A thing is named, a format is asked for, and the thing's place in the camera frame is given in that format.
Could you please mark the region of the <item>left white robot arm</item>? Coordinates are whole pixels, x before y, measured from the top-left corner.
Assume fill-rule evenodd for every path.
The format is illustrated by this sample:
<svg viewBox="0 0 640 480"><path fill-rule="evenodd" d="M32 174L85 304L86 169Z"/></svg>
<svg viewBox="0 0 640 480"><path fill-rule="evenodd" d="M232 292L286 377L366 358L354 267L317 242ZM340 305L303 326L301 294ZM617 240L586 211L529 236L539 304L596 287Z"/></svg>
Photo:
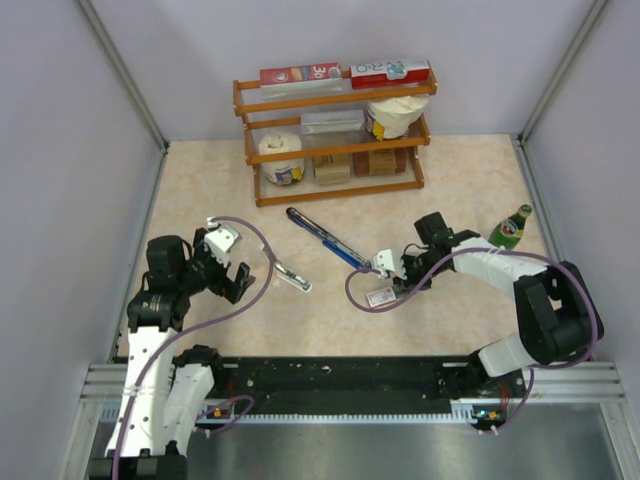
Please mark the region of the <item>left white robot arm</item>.
<svg viewBox="0 0 640 480"><path fill-rule="evenodd" d="M220 394L227 374L216 349L175 352L193 296L204 291L238 303L254 282L247 264L229 277L240 234L228 224L150 240L141 287L127 307L128 360L116 425L91 479L184 479L192 429L206 396Z"/></svg>

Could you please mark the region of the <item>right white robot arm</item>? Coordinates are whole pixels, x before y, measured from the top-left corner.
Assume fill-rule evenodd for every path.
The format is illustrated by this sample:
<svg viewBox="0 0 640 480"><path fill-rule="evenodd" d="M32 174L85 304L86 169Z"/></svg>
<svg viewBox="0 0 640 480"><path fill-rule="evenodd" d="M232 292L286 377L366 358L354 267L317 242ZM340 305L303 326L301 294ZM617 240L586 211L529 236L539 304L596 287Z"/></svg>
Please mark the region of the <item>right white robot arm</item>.
<svg viewBox="0 0 640 480"><path fill-rule="evenodd" d="M426 290L433 277L452 271L484 281L515 303L516 333L475 351L459 373L444 376L452 397L487 396L525 367L574 366L592 356L604 325L575 264L497 247L471 230L454 232L438 212L414 227L420 252L391 253L384 269L397 295Z"/></svg>

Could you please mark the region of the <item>small staple box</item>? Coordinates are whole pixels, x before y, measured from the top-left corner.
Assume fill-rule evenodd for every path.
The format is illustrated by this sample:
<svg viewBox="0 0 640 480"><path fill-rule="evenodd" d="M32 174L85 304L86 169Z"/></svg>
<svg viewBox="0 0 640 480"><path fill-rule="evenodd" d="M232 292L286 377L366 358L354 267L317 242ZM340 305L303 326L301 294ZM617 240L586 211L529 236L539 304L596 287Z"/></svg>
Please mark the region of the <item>small staple box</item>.
<svg viewBox="0 0 640 480"><path fill-rule="evenodd" d="M366 300L370 308L376 309L393 304L397 301L397 296L391 287L386 287L367 293Z"/></svg>

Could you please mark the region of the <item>blue black stapler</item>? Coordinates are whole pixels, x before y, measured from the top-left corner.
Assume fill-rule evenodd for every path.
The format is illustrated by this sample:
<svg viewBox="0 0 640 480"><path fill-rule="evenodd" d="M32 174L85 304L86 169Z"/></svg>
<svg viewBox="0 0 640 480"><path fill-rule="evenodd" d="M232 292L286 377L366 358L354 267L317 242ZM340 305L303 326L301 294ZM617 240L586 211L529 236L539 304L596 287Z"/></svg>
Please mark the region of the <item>blue black stapler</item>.
<svg viewBox="0 0 640 480"><path fill-rule="evenodd" d="M294 207L288 207L286 209L286 215L289 220L317 237L325 248L329 249L354 269L371 267L371 262L362 254L358 253L323 226L309 219Z"/></svg>

